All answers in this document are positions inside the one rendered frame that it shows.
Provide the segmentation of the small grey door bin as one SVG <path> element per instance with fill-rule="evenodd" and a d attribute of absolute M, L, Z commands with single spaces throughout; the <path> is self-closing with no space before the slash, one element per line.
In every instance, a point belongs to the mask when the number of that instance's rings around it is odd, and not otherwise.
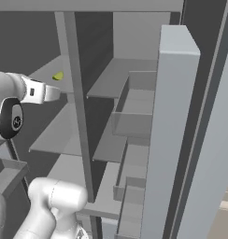
<path fill-rule="evenodd" d="M 144 194 L 144 178 L 127 177 L 124 188 L 114 189 L 114 199 L 121 201 L 121 211 L 114 239 L 140 239 Z"/>

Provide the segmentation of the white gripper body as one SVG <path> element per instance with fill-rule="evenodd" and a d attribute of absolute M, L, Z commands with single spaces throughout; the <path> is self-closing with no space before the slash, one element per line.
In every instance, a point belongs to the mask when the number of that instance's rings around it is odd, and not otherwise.
<path fill-rule="evenodd" d="M 45 89 L 45 102 L 53 102 L 60 99 L 61 90 L 59 88 L 47 85 Z"/>

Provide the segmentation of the dark grey housing panel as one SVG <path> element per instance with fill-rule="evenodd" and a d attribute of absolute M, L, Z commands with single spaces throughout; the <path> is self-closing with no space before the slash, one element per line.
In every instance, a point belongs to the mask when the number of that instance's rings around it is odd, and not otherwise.
<path fill-rule="evenodd" d="M 201 51 L 163 239 L 207 239 L 228 184 L 228 0 L 185 0 Z"/>

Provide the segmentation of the pale grey fridge door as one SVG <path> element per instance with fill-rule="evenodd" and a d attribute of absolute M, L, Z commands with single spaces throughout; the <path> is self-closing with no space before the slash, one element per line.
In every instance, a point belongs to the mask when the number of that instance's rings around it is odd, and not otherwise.
<path fill-rule="evenodd" d="M 140 239 L 163 239 L 199 59 L 185 25 L 161 28 Z"/>

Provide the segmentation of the grey fridge shelf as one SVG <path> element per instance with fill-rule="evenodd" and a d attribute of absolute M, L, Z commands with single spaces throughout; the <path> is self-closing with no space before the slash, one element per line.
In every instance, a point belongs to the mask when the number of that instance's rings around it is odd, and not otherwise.
<path fill-rule="evenodd" d="M 93 159 L 102 162 L 120 162 L 126 143 L 125 136 L 112 133 L 111 121 L 109 121 L 94 152 Z"/>
<path fill-rule="evenodd" d="M 113 58 L 87 95 L 89 97 L 118 98 L 131 71 L 155 71 L 156 60 Z"/>
<path fill-rule="evenodd" d="M 66 155 L 81 155 L 76 106 L 66 104 L 44 132 L 30 146 L 31 150 Z"/>
<path fill-rule="evenodd" d="M 62 80 L 54 80 L 52 77 L 63 72 Z M 30 75 L 31 78 L 45 82 L 48 85 L 58 87 L 62 92 L 73 93 L 73 81 L 68 55 L 60 55 L 46 63 Z"/>

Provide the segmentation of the yellow-green lemon wedge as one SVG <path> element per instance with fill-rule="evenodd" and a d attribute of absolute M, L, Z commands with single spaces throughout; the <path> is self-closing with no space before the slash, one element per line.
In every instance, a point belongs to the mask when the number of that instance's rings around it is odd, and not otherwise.
<path fill-rule="evenodd" d="M 58 73 L 56 73 L 55 75 L 52 76 L 53 80 L 59 81 L 62 80 L 64 78 L 64 72 L 60 71 Z"/>

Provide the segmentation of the grey fridge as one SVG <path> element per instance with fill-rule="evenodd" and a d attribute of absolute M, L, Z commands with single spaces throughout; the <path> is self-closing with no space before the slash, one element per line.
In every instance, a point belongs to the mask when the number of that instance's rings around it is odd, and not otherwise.
<path fill-rule="evenodd" d="M 183 0 L 0 0 L 0 72 L 30 77 L 56 57 L 68 55 L 73 81 L 73 93 L 61 91 L 59 100 L 23 104 L 21 130 L 7 139 L 28 165 L 27 197 L 37 177 L 85 188 L 87 203 L 76 216 L 91 239 L 104 239 L 104 220 L 118 225 L 121 201 L 114 199 L 115 187 L 124 188 L 127 177 L 146 180 L 150 137 L 125 136 L 120 162 L 95 161 L 120 96 L 87 93 L 113 58 L 156 60 L 158 69 L 161 28 L 178 25 L 182 8 Z M 66 104 L 76 106 L 81 155 L 31 150 Z M 0 146 L 7 140 L 0 140 Z"/>

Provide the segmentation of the dark grey fridge door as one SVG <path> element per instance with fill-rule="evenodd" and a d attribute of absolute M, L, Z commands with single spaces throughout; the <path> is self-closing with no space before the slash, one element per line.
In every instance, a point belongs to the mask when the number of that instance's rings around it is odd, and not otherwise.
<path fill-rule="evenodd" d="M 0 239 L 13 239 L 29 211 L 25 176 L 28 165 L 22 162 L 12 140 L 0 146 Z"/>

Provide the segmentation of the large grey door bin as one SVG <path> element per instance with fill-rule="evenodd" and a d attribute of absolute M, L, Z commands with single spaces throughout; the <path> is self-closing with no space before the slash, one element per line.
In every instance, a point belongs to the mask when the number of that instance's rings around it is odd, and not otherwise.
<path fill-rule="evenodd" d="M 130 71 L 111 115 L 112 132 L 149 138 L 155 96 L 155 71 Z"/>

